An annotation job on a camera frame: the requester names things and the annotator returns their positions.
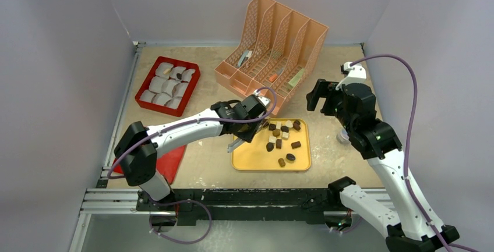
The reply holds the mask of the metal tongs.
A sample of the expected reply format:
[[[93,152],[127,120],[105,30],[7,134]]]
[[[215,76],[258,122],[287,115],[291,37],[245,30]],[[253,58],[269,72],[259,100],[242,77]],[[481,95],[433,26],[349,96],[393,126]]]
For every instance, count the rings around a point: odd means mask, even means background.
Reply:
[[[239,131],[233,132],[235,139],[227,147],[227,153],[232,153],[243,143],[251,143],[255,135],[259,133],[266,124],[266,120],[243,124]]]

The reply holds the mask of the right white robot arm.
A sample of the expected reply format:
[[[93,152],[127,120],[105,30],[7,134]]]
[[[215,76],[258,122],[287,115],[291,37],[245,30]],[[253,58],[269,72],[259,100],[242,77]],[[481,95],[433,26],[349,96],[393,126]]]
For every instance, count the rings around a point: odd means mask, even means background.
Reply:
[[[307,110],[314,111],[320,98],[325,99],[321,113],[342,124],[351,145],[378,175],[394,208],[367,196],[348,176],[328,185],[329,206],[346,207],[360,215],[380,232],[389,251],[436,251],[458,240],[456,227],[446,225],[421,192],[394,129],[376,117],[371,88],[318,79],[306,95]]]

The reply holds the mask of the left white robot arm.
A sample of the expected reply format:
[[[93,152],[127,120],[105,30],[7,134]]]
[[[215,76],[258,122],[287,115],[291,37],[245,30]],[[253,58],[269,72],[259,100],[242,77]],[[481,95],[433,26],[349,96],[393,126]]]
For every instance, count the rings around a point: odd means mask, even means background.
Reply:
[[[158,210],[168,210],[174,195],[166,178],[157,170],[157,160],[178,147],[225,134],[236,138],[228,145],[228,152],[243,143],[251,143],[269,115],[270,103],[267,97],[251,94],[242,101],[217,102],[196,115],[163,125],[134,122],[114,149],[116,160],[112,167],[120,167],[128,186],[144,190]]]

